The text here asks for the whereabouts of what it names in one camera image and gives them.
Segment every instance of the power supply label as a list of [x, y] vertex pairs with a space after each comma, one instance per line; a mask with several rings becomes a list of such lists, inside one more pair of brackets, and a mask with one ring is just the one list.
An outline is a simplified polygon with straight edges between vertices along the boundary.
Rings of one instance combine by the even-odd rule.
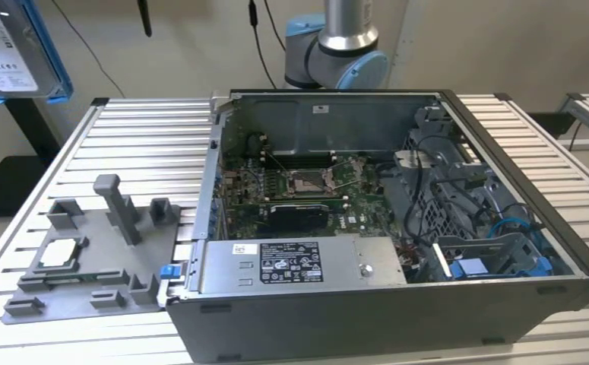
[[264, 284], [324, 281], [319, 242], [261, 243]]

